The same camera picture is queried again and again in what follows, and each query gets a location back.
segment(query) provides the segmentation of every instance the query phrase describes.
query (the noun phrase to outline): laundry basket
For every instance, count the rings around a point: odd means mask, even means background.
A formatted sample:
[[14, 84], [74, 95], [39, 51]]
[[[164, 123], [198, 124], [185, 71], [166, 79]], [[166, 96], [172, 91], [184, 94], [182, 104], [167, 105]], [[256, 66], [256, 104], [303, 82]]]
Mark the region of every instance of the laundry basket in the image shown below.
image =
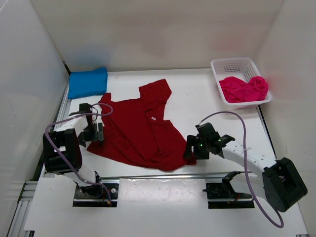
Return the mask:
[[227, 77], [236, 77], [245, 82], [249, 82], [252, 77], [261, 76], [252, 59], [246, 57], [214, 59], [211, 61], [211, 67], [221, 97], [225, 104], [230, 106], [230, 108], [239, 109], [244, 107], [253, 107], [271, 101], [272, 96], [269, 91], [266, 95], [266, 98], [261, 101], [230, 103], [224, 96], [219, 81], [224, 80]]

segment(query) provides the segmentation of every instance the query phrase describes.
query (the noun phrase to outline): pink cloth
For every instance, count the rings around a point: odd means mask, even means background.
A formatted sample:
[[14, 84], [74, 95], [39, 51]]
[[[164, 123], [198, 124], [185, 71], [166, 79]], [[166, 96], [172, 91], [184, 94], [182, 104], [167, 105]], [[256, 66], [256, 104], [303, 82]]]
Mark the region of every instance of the pink cloth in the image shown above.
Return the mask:
[[230, 103], [264, 100], [269, 86], [263, 77], [253, 77], [248, 83], [228, 77], [220, 82], [226, 100]]

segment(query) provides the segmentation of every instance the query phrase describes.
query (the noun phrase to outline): white wall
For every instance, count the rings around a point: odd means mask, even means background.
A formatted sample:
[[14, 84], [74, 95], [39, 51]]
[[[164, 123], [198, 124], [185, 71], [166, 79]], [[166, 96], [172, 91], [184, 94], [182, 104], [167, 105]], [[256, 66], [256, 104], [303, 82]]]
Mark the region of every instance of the white wall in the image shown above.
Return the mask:
[[32, 0], [71, 71], [253, 57], [284, 0]]
[[28, 0], [0, 0], [0, 236], [6, 236], [67, 72]]
[[309, 193], [299, 202], [316, 236], [316, 1], [285, 0], [256, 64], [274, 96], [263, 106], [279, 158], [288, 157]]

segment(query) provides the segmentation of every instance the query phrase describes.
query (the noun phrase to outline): t-shirt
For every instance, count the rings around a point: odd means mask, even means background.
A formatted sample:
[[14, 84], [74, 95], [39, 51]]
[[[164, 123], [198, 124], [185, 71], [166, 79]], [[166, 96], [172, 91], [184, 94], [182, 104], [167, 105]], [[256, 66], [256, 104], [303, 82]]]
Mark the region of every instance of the t-shirt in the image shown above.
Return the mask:
[[[111, 101], [111, 94], [100, 103], [113, 107], [102, 117], [104, 142], [91, 143], [88, 151], [130, 165], [165, 171], [175, 170], [196, 160], [184, 161], [186, 141], [171, 121], [163, 120], [171, 90], [165, 79], [139, 87], [140, 98]], [[102, 106], [102, 113], [110, 109]]]

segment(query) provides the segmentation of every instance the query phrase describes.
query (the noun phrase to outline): blue towel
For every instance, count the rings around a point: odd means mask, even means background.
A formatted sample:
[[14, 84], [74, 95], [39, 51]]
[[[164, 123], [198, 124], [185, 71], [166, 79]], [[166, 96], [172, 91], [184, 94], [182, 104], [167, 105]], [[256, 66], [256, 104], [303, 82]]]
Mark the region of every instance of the blue towel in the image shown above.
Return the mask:
[[108, 71], [99, 68], [90, 72], [74, 72], [69, 77], [68, 99], [103, 95], [107, 91]]

